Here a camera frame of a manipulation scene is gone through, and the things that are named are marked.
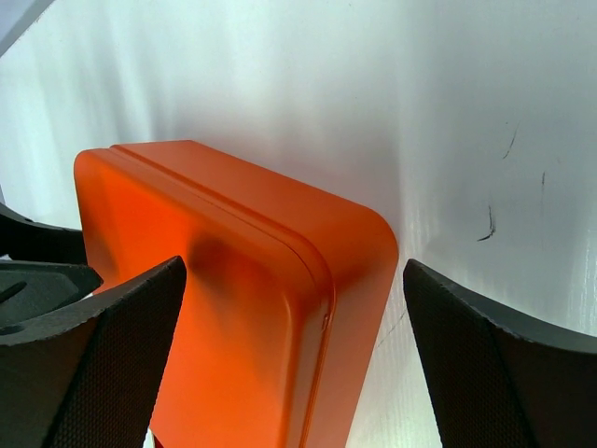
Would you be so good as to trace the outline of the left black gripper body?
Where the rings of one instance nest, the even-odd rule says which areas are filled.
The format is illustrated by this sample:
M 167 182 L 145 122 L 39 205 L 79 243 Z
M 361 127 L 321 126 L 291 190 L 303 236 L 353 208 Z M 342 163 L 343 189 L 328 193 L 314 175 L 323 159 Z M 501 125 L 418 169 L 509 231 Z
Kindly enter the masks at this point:
M 1 256 L 33 262 L 87 263 L 82 231 L 32 221 L 3 203 Z

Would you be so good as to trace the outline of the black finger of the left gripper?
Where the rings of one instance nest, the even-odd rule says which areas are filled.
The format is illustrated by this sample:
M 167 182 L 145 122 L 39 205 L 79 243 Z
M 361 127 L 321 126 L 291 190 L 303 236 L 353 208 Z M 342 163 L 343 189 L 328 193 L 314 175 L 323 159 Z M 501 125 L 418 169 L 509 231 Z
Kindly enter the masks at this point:
M 90 266 L 1 260 L 1 329 L 53 312 L 93 293 L 103 283 Z

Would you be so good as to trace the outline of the orange box lid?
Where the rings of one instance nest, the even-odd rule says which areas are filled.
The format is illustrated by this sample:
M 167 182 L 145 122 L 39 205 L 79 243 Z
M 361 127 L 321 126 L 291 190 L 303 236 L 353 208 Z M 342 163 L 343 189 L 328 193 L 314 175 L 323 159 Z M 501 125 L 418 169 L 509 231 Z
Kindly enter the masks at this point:
M 77 155 L 87 259 L 107 287 L 174 256 L 184 299 L 150 428 L 165 447 L 300 447 L 329 301 L 260 199 L 264 171 L 162 142 Z

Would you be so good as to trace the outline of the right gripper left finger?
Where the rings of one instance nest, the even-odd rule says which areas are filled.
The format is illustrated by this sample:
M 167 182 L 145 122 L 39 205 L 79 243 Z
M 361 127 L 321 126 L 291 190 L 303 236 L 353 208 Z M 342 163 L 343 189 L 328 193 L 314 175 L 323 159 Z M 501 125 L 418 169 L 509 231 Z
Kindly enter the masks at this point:
M 140 447 L 174 339 L 180 257 L 1 329 L 5 447 Z

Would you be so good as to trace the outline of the orange chocolate box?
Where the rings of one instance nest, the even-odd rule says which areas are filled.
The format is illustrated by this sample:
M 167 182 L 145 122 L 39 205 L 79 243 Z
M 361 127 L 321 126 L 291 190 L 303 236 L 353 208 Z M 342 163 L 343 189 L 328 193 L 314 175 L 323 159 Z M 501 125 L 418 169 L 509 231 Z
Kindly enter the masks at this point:
M 373 210 L 258 167 L 264 171 L 258 184 L 261 201 L 312 254 L 317 288 L 329 301 L 300 447 L 341 447 L 393 283 L 396 238 Z

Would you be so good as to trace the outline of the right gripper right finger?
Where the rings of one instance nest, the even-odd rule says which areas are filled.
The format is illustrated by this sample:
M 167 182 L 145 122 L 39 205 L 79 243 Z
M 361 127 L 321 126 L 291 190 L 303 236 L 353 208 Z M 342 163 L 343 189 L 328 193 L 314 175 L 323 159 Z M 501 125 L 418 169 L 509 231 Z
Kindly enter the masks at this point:
M 443 446 L 595 446 L 595 337 L 482 296 L 416 259 L 403 288 Z

